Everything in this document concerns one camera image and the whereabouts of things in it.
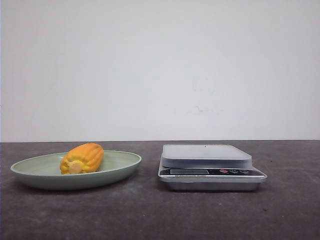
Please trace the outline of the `yellow corn cob piece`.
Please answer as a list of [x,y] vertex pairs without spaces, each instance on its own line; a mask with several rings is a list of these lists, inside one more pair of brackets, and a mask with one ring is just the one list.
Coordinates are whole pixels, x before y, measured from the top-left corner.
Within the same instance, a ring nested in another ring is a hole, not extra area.
[[70,150],[60,162],[62,175],[93,173],[104,157],[104,149],[97,143],[85,143]]

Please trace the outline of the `silver digital kitchen scale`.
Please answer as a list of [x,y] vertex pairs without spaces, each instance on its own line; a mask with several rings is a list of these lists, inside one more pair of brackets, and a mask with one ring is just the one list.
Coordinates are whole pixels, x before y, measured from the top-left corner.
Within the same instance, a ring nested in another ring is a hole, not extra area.
[[229,144],[165,144],[158,177],[175,191],[255,191],[268,178]]

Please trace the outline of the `light green plate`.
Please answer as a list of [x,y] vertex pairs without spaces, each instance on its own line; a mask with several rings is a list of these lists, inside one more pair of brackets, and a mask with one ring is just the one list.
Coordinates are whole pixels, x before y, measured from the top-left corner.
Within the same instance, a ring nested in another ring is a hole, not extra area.
[[136,153],[105,150],[96,172],[61,174],[60,163],[65,152],[31,157],[13,164],[16,179],[32,188],[54,191],[83,190],[116,183],[131,176],[142,157]]

